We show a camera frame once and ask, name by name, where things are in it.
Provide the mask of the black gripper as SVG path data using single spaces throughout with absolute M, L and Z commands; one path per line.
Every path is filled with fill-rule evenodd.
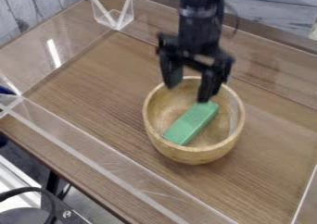
M 225 8 L 179 9 L 178 33 L 158 34 L 159 68 L 165 85 L 177 87 L 183 67 L 202 73 L 197 101 L 206 103 L 221 89 L 234 63 L 234 57 L 219 46 Z

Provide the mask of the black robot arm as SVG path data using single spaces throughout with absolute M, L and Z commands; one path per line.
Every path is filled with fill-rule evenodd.
M 159 69 L 165 85 L 177 87 L 183 68 L 201 73 L 197 102 L 218 94 L 236 58 L 221 47 L 225 0 L 179 0 L 178 33 L 158 34 Z

